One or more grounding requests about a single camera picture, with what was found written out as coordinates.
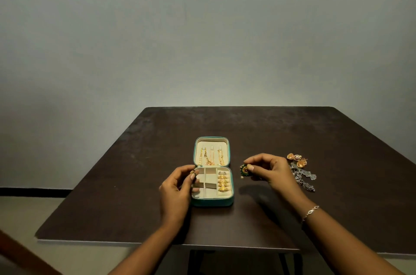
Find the jewelry box compartment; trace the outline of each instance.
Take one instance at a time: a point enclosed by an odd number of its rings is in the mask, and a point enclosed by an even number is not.
[[[228,166],[230,142],[225,137],[199,137],[195,142],[193,161],[198,167]]]
[[[227,167],[198,167],[196,176],[199,192],[193,192],[193,199],[228,199],[234,195],[232,174]]]

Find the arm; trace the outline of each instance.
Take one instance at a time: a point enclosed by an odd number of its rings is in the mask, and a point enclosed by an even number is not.
[[[162,225],[109,275],[149,275],[159,265],[164,253],[184,223],[190,203],[190,190],[195,175],[194,165],[176,168],[159,187]]]
[[[316,206],[296,183],[285,158],[260,154],[248,158],[244,163],[253,174],[267,180],[271,187],[291,205],[299,217],[304,218],[306,213]],[[256,164],[268,166],[263,168],[256,166]],[[403,274],[379,257],[376,252],[363,244],[321,208],[308,215],[304,225],[310,233],[311,241],[339,274]]]

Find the baseboard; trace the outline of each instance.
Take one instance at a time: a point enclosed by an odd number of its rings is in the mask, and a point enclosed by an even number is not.
[[[58,188],[19,188],[0,187],[0,196],[22,196],[22,197],[56,197],[65,198],[72,190]]]

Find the hand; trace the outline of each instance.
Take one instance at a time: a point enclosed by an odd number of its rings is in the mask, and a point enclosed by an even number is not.
[[[178,228],[183,225],[189,208],[192,182],[199,172],[195,170],[195,173],[190,174],[190,171],[194,169],[193,164],[178,167],[160,185],[160,208],[164,225],[173,225]],[[193,192],[197,191],[199,188],[193,188]]]
[[[286,200],[294,196],[304,196],[297,184],[286,158],[271,154],[258,154],[244,160],[247,169],[269,182],[270,186]]]

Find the forearm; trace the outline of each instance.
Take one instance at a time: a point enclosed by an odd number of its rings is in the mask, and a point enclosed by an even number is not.
[[[179,225],[161,226],[109,275],[149,275],[178,234]]]
[[[316,204],[305,195],[289,196],[289,203],[301,218]],[[304,224],[314,242],[332,267],[340,274],[402,274],[379,257],[342,225],[319,208],[308,215]]]

